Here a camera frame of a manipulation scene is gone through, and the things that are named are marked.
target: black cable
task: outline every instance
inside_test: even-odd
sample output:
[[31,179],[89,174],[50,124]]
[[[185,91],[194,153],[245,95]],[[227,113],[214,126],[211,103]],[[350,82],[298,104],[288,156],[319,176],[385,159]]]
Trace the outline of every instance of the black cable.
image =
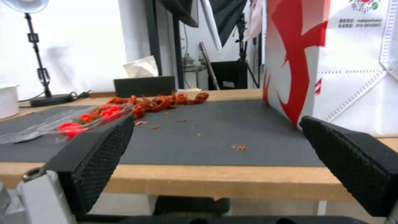
[[187,76],[186,76],[187,72],[185,71],[187,69],[187,53],[188,53],[188,35],[187,35],[187,29],[185,28],[185,24],[184,24],[184,33],[185,33],[184,81],[187,84],[187,86],[191,88],[187,82]]
[[41,94],[39,94],[39,95],[37,95],[37,96],[35,96],[35,97],[29,98],[29,99],[27,99],[27,100],[20,100],[20,101],[18,101],[18,103],[21,103],[21,102],[25,102],[25,101],[29,101],[29,100],[35,99],[35,98],[41,96],[43,93],[44,93],[44,91],[43,91]]
[[82,98],[88,98],[90,96],[90,92],[91,92],[91,90],[89,90],[87,92],[82,92],[79,95],[77,95],[76,92],[71,92],[69,95],[72,97],[73,101],[75,101],[75,100],[82,99]]

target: black stand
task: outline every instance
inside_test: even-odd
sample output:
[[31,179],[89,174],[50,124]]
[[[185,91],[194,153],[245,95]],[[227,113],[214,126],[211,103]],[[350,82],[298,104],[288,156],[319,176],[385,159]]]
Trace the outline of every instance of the black stand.
[[247,71],[249,71],[253,82],[255,84],[255,86],[257,88],[260,88],[260,80],[256,80],[256,78],[254,77],[254,74],[252,72],[252,70],[249,67],[249,64],[246,60],[247,57],[247,47],[248,47],[248,43],[243,42],[243,38],[244,38],[244,32],[246,29],[246,21],[245,21],[245,15],[242,14],[240,16],[240,19],[236,25],[238,27],[238,33],[239,33],[239,39],[235,41],[235,43],[239,43],[239,59],[238,59],[238,63],[239,63],[239,71],[240,71],[240,75],[239,78],[240,79],[246,79],[247,78]]
[[25,19],[27,20],[27,24],[29,26],[29,33],[27,37],[30,43],[33,43],[33,49],[36,53],[37,62],[39,64],[39,68],[37,69],[37,76],[44,87],[45,97],[38,97],[32,99],[30,101],[30,105],[32,107],[37,106],[50,106],[56,104],[68,103],[73,100],[73,97],[69,94],[60,94],[60,95],[52,95],[49,89],[50,84],[50,76],[47,72],[46,68],[43,68],[43,64],[41,63],[41,58],[39,54],[39,46],[37,43],[39,42],[39,35],[33,31],[32,21],[29,13],[25,13]]

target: black mat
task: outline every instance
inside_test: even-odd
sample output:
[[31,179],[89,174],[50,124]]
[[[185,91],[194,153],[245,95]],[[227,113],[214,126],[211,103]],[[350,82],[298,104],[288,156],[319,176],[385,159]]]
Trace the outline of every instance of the black mat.
[[[0,135],[39,124],[66,107],[0,122]],[[124,164],[324,166],[308,141],[262,100],[205,102],[148,113],[134,128]],[[46,162],[59,135],[0,145],[0,161]],[[245,151],[231,148],[244,145]]]

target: softbox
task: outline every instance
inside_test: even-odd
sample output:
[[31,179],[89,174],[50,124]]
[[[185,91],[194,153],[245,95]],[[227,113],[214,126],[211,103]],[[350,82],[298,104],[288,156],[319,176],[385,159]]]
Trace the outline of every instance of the softbox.
[[214,44],[219,52],[243,13],[247,0],[201,0]]
[[159,0],[181,22],[199,27],[198,0]]

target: white backdrop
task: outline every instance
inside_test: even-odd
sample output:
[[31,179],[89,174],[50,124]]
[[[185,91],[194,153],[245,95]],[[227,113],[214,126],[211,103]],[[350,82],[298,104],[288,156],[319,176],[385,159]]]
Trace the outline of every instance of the white backdrop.
[[[31,16],[53,93],[112,91],[113,78],[127,76],[118,1],[50,1]],[[27,32],[24,14],[0,2],[0,82],[19,84],[19,99],[43,91]]]

